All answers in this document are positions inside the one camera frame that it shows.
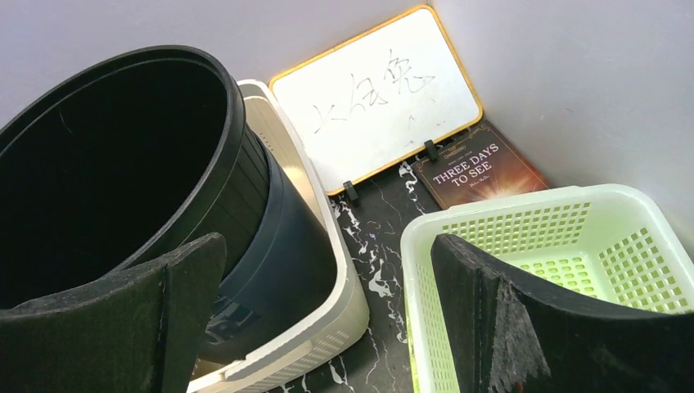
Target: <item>book title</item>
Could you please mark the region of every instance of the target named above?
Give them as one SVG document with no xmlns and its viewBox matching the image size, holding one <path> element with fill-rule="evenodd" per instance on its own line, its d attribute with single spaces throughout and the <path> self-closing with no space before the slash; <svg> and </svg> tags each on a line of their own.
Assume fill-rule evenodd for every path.
<svg viewBox="0 0 694 393">
<path fill-rule="evenodd" d="M 446 169 L 444 172 L 434 176 L 437 184 L 452 182 L 456 187 L 467 183 L 471 178 L 477 178 L 484 172 L 492 169 L 492 165 L 487 159 L 498 151 L 496 143 L 491 143 L 481 152 L 470 156 L 460 164 Z"/>
</svg>

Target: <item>black bucket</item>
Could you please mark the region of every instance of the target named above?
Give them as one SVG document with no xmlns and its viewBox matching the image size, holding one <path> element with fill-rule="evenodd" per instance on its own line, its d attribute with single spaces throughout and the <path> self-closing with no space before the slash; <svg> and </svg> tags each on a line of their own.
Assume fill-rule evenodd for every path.
<svg viewBox="0 0 694 393">
<path fill-rule="evenodd" d="M 222 65 L 190 47 L 104 61 L 0 131 L 0 309 L 260 226 L 268 162 Z"/>
</svg>

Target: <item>white basket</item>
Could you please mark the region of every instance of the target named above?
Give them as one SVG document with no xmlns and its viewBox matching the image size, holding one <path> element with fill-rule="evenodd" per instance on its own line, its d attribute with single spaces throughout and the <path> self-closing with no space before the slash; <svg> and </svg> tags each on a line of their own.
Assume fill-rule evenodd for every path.
<svg viewBox="0 0 694 393">
<path fill-rule="evenodd" d="M 454 206 L 401 239 L 415 384 L 458 393 L 430 249 L 440 233 L 601 300 L 676 314 L 694 305 L 694 265 L 658 206 L 630 187 L 564 187 Z"/>
<path fill-rule="evenodd" d="M 313 370 L 353 345 L 367 330 L 368 306 L 327 195 L 299 137 L 262 82 L 239 83 L 246 122 L 273 153 L 312 212 L 326 228 L 335 252 L 337 279 L 327 300 L 306 318 L 244 360 L 229 365 L 202 362 L 187 392 L 263 392 Z"/>
</svg>

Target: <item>black plastic bucket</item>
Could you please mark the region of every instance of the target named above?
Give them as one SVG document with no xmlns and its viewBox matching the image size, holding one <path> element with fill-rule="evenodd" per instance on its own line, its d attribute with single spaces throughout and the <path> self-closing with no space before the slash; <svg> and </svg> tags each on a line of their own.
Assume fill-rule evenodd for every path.
<svg viewBox="0 0 694 393">
<path fill-rule="evenodd" d="M 167 46 L 104 61 L 0 131 L 0 309 L 212 232 L 228 273 L 267 199 L 264 151 L 217 60 Z"/>
<path fill-rule="evenodd" d="M 222 280 L 200 357 L 229 364 L 313 312 L 336 285 L 325 228 L 272 154 L 268 208 L 248 251 Z"/>
</svg>

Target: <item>chinese characters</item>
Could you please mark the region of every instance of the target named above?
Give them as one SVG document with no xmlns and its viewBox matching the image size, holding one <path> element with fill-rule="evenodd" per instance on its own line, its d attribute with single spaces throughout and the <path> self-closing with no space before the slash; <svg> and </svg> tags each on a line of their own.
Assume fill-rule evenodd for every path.
<svg viewBox="0 0 694 393">
<path fill-rule="evenodd" d="M 349 105 L 338 106 L 330 104 L 326 107 L 313 105 L 318 117 L 318 126 L 313 133 L 318 133 L 332 121 L 349 121 L 355 115 L 369 112 L 373 107 L 385 106 L 390 103 L 391 96 L 403 93 L 415 94 L 420 92 L 436 77 L 433 75 L 413 75 L 410 59 L 394 56 L 389 49 L 388 62 L 382 79 L 372 77 L 358 79 L 350 74 L 351 95 Z"/>
</svg>

